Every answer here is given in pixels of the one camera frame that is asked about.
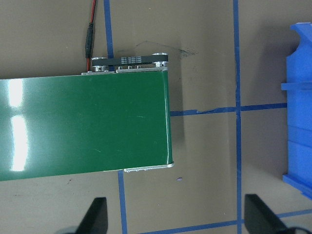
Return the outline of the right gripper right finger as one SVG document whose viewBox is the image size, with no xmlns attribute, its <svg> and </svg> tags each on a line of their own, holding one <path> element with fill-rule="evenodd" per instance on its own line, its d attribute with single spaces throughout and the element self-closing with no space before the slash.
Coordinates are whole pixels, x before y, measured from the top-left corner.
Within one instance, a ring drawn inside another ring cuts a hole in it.
<svg viewBox="0 0 312 234">
<path fill-rule="evenodd" d="M 256 194 L 245 195 L 244 225 L 250 234 L 293 233 Z"/>
</svg>

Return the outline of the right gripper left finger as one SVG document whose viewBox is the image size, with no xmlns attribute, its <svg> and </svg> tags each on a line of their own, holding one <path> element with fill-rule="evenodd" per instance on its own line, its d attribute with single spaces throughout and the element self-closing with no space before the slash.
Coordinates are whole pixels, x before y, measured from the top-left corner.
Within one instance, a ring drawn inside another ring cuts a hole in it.
<svg viewBox="0 0 312 234">
<path fill-rule="evenodd" d="M 76 234 L 106 234 L 108 231 L 107 199 L 97 197 L 75 231 Z"/>
</svg>

